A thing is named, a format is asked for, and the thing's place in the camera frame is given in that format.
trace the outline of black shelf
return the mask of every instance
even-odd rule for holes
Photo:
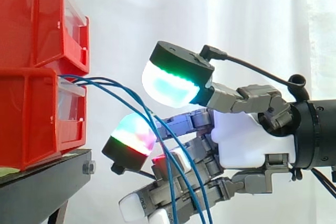
[[[49,216],[55,219],[59,209],[91,177],[83,172],[84,164],[91,161],[91,150],[78,149],[70,154],[0,178],[0,223],[38,224]]]

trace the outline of blue cable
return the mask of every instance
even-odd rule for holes
[[[169,150],[167,149],[167,147],[165,146],[161,136],[159,135],[158,131],[157,131],[157,128],[156,128],[156,125],[155,123],[153,122],[153,119],[151,118],[151,114],[149,112],[149,109],[144,105],[143,101],[141,100],[141,98],[132,90],[126,88],[125,86],[121,85],[120,83],[117,83],[115,81],[114,82],[114,85],[111,85],[111,86],[116,86],[116,87],[119,87],[119,88],[122,88],[123,90],[125,90],[131,97],[133,97],[140,105],[143,106],[146,114],[148,115],[149,117],[149,120],[139,111],[137,110],[136,108],[134,108],[132,105],[130,105],[129,103],[127,103],[126,101],[124,101],[122,98],[120,98],[118,95],[114,94],[113,92],[111,92],[110,90],[104,88],[103,86],[101,86],[100,84],[98,83],[95,83],[93,82],[92,80],[88,79],[88,78],[84,78],[84,77],[80,77],[80,76],[76,76],[76,75],[73,75],[73,74],[63,74],[63,75],[60,75],[62,78],[74,78],[74,79],[77,79],[77,80],[81,80],[81,81],[85,81],[87,84],[91,84],[91,85],[94,85],[96,86],[97,88],[105,91],[106,93],[110,94],[111,96],[115,97],[117,100],[119,100],[120,102],[122,102],[124,105],[126,105],[128,108],[130,108],[131,110],[133,110],[134,112],[136,112],[138,115],[140,115],[145,121],[146,123],[151,127],[151,129],[153,130],[153,132],[155,133],[156,137],[159,139],[160,143],[161,143],[161,146],[163,147],[163,150],[164,150],[164,154],[166,156],[166,160],[169,158],[174,166],[177,168],[178,172],[180,173],[180,175],[182,176],[184,182],[186,183],[187,185],[187,188],[188,190],[190,191],[190,194],[192,196],[192,199],[195,203],[195,206],[196,206],[196,209],[200,215],[200,218],[202,220],[202,223],[203,224],[206,224],[205,222],[205,218],[204,218],[204,215],[202,213],[202,209],[201,209],[201,206],[199,204],[199,201],[195,195],[195,192],[193,190],[193,188],[191,187],[190,183],[188,182],[185,174],[183,173],[182,169],[180,168],[179,164],[177,163],[176,159],[173,157],[173,155],[169,152]],[[176,205],[174,207],[174,204],[176,204],[175,202],[175,195],[174,195],[174,185],[173,185],[173,181],[172,181],[172,175],[171,175],[171,169],[170,169],[170,164],[169,162],[166,163],[167,164],[167,171],[170,172],[170,176],[169,176],[169,180],[170,180],[170,191],[171,191],[171,197],[172,197],[172,207],[175,208],[175,213],[176,213]]]
[[[114,81],[114,80],[111,80],[109,78],[105,78],[105,77],[92,77],[92,78],[89,78],[90,80],[105,80],[105,81],[108,81],[110,83],[114,83],[116,87],[119,87],[119,86],[122,86],[120,83]],[[143,107],[145,107],[145,105],[143,104],[141,98],[131,89],[129,88],[126,88],[125,86],[123,87],[120,87],[122,88],[123,90],[125,90],[129,95],[131,95],[140,105],[142,105]],[[201,188],[201,191],[202,191],[202,194],[203,194],[203,199],[204,199],[204,203],[205,203],[205,207],[206,207],[206,211],[207,211],[207,215],[208,215],[208,219],[209,219],[209,223],[210,224],[213,224],[213,220],[212,220],[212,215],[211,215],[211,211],[210,211],[210,206],[209,206],[209,202],[208,202],[208,198],[207,198],[207,195],[206,195],[206,192],[205,192],[205,188],[204,188],[204,184],[202,182],[202,179],[201,179],[201,176],[199,175],[199,172],[197,170],[197,167],[193,161],[193,159],[191,158],[189,152],[186,150],[185,146],[181,143],[181,141],[179,140],[179,138],[176,136],[176,134],[169,128],[169,126],[162,120],[160,119],[157,115],[154,116],[167,130],[168,132],[171,134],[171,136],[175,139],[175,141],[177,142],[177,144],[179,145],[179,147],[182,149],[182,151],[185,153],[187,159],[189,160],[190,164],[191,164],[191,167],[192,169],[194,170],[195,172],[195,175],[196,175],[196,178],[199,182],[199,186]]]

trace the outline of green object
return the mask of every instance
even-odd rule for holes
[[[20,172],[19,169],[10,168],[10,167],[0,167],[0,177],[4,177],[8,174],[18,173],[18,172]]]

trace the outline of led light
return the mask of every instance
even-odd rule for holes
[[[174,108],[190,103],[200,90],[191,81],[167,73],[150,61],[143,70],[142,85],[153,99]]]
[[[152,152],[156,141],[152,129],[136,113],[125,116],[111,136],[146,156]]]

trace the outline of stacked storage bin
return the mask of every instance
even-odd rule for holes
[[[25,170],[85,144],[89,21],[72,0],[0,0],[0,167]]]

